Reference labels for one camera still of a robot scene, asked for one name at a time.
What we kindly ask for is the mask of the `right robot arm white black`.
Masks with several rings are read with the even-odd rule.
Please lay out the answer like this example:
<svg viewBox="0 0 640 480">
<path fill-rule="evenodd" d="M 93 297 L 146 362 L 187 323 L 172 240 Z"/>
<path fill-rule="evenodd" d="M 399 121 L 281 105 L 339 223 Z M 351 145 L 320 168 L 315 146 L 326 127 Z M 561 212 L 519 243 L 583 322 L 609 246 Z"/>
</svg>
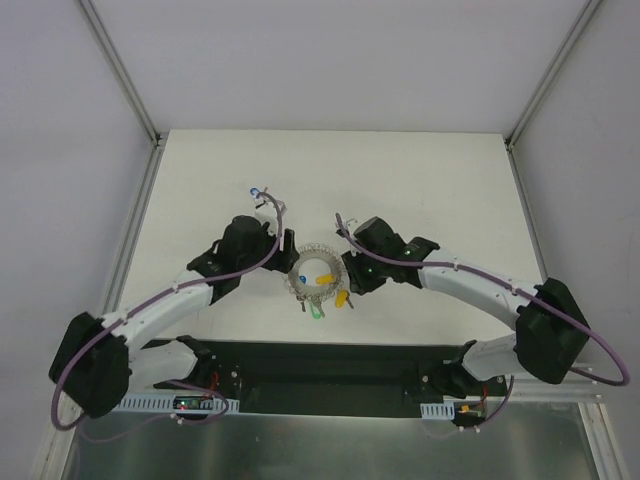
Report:
<svg viewBox="0 0 640 480">
<path fill-rule="evenodd" d="M 404 241 L 379 217 L 354 229 L 341 219 L 336 226 L 350 245 L 342 260 L 353 293 L 365 295 L 393 280 L 455 298 L 509 328 L 495 339 L 466 342 L 428 373 L 429 385 L 442 395 L 464 398 L 488 380 L 520 373 L 559 385 L 589 339 L 586 319 L 558 280 L 532 284 L 486 272 L 434 241 Z"/>
</svg>

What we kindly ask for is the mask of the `large metal keyring with rings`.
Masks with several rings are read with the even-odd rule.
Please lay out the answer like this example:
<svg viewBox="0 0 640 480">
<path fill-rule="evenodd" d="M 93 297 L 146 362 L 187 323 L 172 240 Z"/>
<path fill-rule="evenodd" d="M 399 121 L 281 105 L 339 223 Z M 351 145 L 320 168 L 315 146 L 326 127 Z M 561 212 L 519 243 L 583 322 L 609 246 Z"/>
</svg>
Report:
<svg viewBox="0 0 640 480">
<path fill-rule="evenodd" d="M 326 244 L 308 243 L 299 248 L 300 258 L 286 276 L 289 292 L 296 298 L 302 297 L 305 302 L 323 303 L 334 297 L 344 288 L 345 268 L 336 250 Z M 328 285 L 317 285 L 319 276 L 332 274 L 336 281 Z M 299 276 L 307 277 L 303 284 Z"/>
</svg>

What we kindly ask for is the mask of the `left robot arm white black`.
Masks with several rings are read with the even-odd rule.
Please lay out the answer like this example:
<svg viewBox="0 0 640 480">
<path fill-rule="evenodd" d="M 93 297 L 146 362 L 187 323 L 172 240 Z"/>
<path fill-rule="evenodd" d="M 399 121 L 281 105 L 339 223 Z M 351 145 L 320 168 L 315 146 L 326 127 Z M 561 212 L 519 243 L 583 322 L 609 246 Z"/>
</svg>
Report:
<svg viewBox="0 0 640 480">
<path fill-rule="evenodd" d="M 69 396 L 84 415 L 100 418 L 130 389 L 174 380 L 191 389 L 211 386 L 218 366 L 202 342 L 187 334 L 157 347 L 151 341 L 231 293 L 243 275 L 257 268 L 288 273 L 299 257 L 292 229 L 234 217 L 222 237 L 154 297 L 100 317 L 74 317 L 49 370 L 56 394 Z"/>
</svg>

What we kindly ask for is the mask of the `silver key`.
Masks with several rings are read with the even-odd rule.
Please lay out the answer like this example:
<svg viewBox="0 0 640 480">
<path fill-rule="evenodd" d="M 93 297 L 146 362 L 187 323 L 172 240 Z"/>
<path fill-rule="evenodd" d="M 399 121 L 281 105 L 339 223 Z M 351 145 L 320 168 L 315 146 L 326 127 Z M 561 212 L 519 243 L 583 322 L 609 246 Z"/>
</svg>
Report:
<svg viewBox="0 0 640 480">
<path fill-rule="evenodd" d="M 305 300 L 300 296 L 296 296 L 296 301 L 300 304 L 301 311 L 306 312 Z"/>
</svg>

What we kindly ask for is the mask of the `green key tag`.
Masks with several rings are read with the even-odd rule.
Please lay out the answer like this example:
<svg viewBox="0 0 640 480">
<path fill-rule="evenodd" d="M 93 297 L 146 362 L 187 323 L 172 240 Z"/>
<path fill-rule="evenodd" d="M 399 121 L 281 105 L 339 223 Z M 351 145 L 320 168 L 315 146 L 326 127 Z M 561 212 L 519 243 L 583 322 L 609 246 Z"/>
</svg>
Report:
<svg viewBox="0 0 640 480">
<path fill-rule="evenodd" d="M 322 318 L 322 313 L 320 309 L 314 303 L 310 304 L 310 311 L 314 319 L 319 320 Z"/>
</svg>

